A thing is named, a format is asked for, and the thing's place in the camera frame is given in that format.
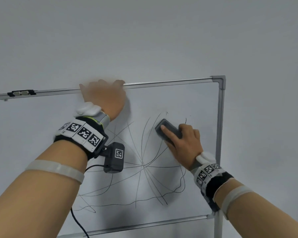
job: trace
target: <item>metal latch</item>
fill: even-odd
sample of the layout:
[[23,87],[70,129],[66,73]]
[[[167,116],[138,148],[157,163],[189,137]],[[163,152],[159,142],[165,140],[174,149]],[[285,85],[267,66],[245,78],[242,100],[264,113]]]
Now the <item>metal latch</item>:
[[33,89],[28,90],[17,90],[7,93],[9,97],[21,96],[21,95],[36,95]]

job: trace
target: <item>black cable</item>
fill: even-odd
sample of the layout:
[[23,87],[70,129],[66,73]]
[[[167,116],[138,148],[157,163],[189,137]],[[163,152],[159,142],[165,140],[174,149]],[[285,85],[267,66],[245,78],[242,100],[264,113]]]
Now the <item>black cable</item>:
[[[90,167],[88,167],[86,171],[88,171],[90,168],[92,167],[95,167],[95,166],[101,166],[101,167],[105,167],[104,165],[100,165],[100,164],[94,164],[94,165],[91,165]],[[83,230],[83,232],[85,233],[86,237],[87,238],[90,238],[89,235],[87,234],[86,230],[83,228],[83,226],[78,222],[78,220],[76,219],[75,215],[74,215],[74,212],[73,212],[73,207],[71,208],[71,214],[72,214],[72,217],[73,219],[75,220],[76,224],[78,224],[78,226]]]

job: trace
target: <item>silver metal frame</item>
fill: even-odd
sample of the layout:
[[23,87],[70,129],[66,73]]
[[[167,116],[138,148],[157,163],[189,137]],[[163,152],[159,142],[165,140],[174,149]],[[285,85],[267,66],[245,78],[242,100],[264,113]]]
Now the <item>silver metal frame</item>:
[[[222,144],[222,128],[223,128],[223,109],[224,109],[224,92],[226,88],[226,77],[225,76],[211,76],[209,78],[193,78],[193,79],[178,79],[178,80],[170,80],[170,81],[155,81],[155,82],[142,82],[142,83],[127,83],[124,84],[124,89],[130,88],[148,88],[148,87],[157,87],[157,86],[169,86],[169,85],[181,85],[181,84],[191,84],[191,83],[204,83],[204,82],[218,82],[219,83],[219,102],[218,102],[218,115],[217,115],[217,134],[216,134],[216,153],[215,159],[218,164],[221,161],[221,144]],[[51,90],[39,90],[35,91],[36,95],[21,95],[10,97],[7,93],[0,94],[0,100],[7,101],[8,99],[16,99],[16,98],[27,98],[27,97],[39,97],[39,96],[50,96],[50,95],[62,95],[62,94],[75,94],[80,93],[79,88],[65,88],[65,89],[51,89]],[[165,225],[165,224],[173,224],[180,222],[187,222],[191,220],[202,220],[202,219],[212,219],[214,218],[214,238],[222,238],[222,226],[223,226],[223,215],[220,212],[216,212],[215,214],[209,214],[206,216],[195,216],[195,217],[187,217],[182,219],[175,220],[165,220],[160,222],[148,223],[148,224],[140,224],[134,226],[124,226],[106,230],[98,230],[89,232],[89,236],[103,234],[103,233],[111,233],[116,231],[123,230],[131,230],[138,229],[144,227]],[[64,235],[59,236],[60,238],[70,238],[77,236],[79,234],[73,235]]]

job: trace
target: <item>gray wall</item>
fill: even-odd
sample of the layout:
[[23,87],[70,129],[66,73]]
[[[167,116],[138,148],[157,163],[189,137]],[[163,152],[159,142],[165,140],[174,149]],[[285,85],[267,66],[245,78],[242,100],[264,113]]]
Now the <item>gray wall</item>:
[[[1,93],[210,75],[227,77],[223,167],[298,220],[298,0],[0,0]],[[223,237],[236,237],[228,222]]]

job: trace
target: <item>person's right arm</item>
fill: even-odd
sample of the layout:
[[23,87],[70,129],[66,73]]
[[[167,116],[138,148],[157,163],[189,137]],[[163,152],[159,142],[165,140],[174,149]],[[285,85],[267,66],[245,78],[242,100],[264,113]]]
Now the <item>person's right arm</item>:
[[[166,142],[176,160],[190,170],[196,156],[203,152],[200,134],[190,125],[181,124],[180,128],[183,134],[182,139],[178,139],[164,126],[161,127],[175,144],[174,147]],[[230,179],[223,184],[214,196],[214,201],[219,208],[222,207],[227,194],[242,185],[236,179]],[[227,217],[243,238],[298,237],[298,222],[255,192],[243,194],[234,200],[228,208]]]

